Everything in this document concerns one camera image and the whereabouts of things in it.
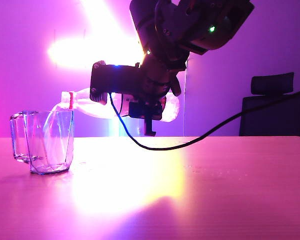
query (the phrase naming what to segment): black cable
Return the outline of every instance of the black cable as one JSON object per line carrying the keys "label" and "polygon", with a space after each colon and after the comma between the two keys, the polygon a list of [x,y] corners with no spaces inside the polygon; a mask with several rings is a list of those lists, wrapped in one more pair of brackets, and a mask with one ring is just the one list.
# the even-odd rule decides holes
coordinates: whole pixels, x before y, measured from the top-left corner
{"label": "black cable", "polygon": [[244,110],[244,111],[241,111],[231,117],[229,117],[228,119],[224,120],[223,122],[219,123],[218,125],[216,125],[215,127],[213,127],[212,129],[210,129],[209,131],[207,131],[205,134],[203,134],[202,136],[199,136],[197,137],[196,139],[193,139],[189,142],[186,142],[186,143],[183,143],[183,144],[180,144],[180,145],[176,145],[176,146],[170,146],[170,147],[148,147],[148,146],[145,146],[145,145],[142,145],[141,143],[139,143],[133,136],[131,136],[131,134],[129,133],[128,129],[127,129],[127,126],[125,125],[124,121],[122,120],[122,118],[120,117],[115,105],[114,105],[114,102],[113,102],[113,99],[111,97],[111,94],[110,94],[110,101],[111,101],[111,105],[116,113],[116,115],[118,116],[126,134],[132,139],[132,141],[134,141],[139,147],[141,148],[144,148],[144,149],[147,149],[147,150],[152,150],[152,151],[168,151],[168,150],[174,150],[174,149],[180,149],[180,148],[184,148],[184,147],[187,147],[189,145],[192,145],[192,144],[195,144],[201,140],[203,140],[204,138],[208,137],[210,134],[212,134],[213,132],[215,132],[216,130],[220,129],[221,127],[223,127],[224,125],[230,123],[231,121],[241,117],[242,115],[244,114],[248,114],[248,113],[251,113],[251,112],[255,112],[255,111],[258,111],[258,110],[261,110],[261,109],[265,109],[265,108],[268,108],[270,106],[273,106],[273,105],[276,105],[276,104],[279,104],[279,103],[282,103],[282,102],[285,102],[289,99],[293,99],[297,96],[300,96],[300,91],[296,92],[296,93],[293,93],[293,94],[289,94],[289,95],[284,95],[283,98],[281,99],[278,99],[278,100],[275,100],[275,101],[272,101],[272,102],[269,102],[269,103],[266,103],[266,104],[263,104],[263,105],[260,105],[260,106],[256,106],[256,107],[252,107],[250,109],[247,109],[247,110]]}

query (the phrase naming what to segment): bottle neck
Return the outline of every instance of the bottle neck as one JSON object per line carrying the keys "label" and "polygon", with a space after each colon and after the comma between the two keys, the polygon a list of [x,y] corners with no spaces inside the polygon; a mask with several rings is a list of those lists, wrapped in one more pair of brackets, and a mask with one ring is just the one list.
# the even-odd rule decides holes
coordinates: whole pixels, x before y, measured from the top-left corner
{"label": "bottle neck", "polygon": [[73,110],[76,108],[76,93],[74,91],[63,91],[61,93],[60,107],[63,109]]}

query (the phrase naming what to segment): chair backrest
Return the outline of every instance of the chair backrest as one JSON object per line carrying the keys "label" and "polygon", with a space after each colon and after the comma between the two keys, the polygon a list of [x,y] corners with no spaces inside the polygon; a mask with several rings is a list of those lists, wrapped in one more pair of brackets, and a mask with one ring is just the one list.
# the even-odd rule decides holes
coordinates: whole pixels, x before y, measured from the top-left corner
{"label": "chair backrest", "polygon": [[[244,111],[285,98],[287,95],[284,95],[283,93],[286,93],[287,91],[292,92],[293,90],[293,73],[287,74],[283,74],[285,79],[282,81],[282,84],[285,86],[280,85],[280,75],[253,77],[251,92],[257,92],[258,94],[264,95],[243,98],[242,110]],[[274,87],[274,82],[279,85],[277,88]],[[300,136],[300,96],[243,115],[241,117],[239,135]]]}

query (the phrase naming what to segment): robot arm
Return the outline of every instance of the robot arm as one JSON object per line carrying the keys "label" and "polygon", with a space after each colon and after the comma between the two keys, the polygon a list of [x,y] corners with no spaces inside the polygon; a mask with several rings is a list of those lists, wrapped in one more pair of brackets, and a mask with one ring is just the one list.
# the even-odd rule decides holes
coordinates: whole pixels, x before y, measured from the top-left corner
{"label": "robot arm", "polygon": [[130,12],[144,52],[141,65],[95,63],[90,99],[105,102],[107,93],[130,95],[129,116],[144,119],[145,135],[154,136],[162,99],[181,94],[177,74],[190,52],[203,55],[226,44],[254,9],[250,0],[132,0]]}

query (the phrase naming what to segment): plastic bottle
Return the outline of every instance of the plastic bottle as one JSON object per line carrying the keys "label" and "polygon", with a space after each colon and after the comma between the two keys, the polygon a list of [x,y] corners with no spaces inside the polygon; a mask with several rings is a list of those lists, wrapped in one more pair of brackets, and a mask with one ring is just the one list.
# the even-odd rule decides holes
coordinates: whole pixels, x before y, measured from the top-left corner
{"label": "plastic bottle", "polygon": [[[120,113],[120,116],[128,116],[129,98],[131,98],[131,96],[124,94],[122,97],[120,93],[115,92],[113,92],[111,96],[114,106]],[[179,108],[179,99],[174,96],[172,92],[168,92],[161,121],[171,122],[176,119],[179,113]],[[61,93],[61,102],[55,105],[52,111],[59,111],[62,109],[77,109],[89,116],[101,119],[113,119],[117,117],[116,112],[111,105],[109,94],[107,95],[106,105],[103,105],[100,102],[90,100],[90,88],[85,88],[78,92],[63,91]]]}

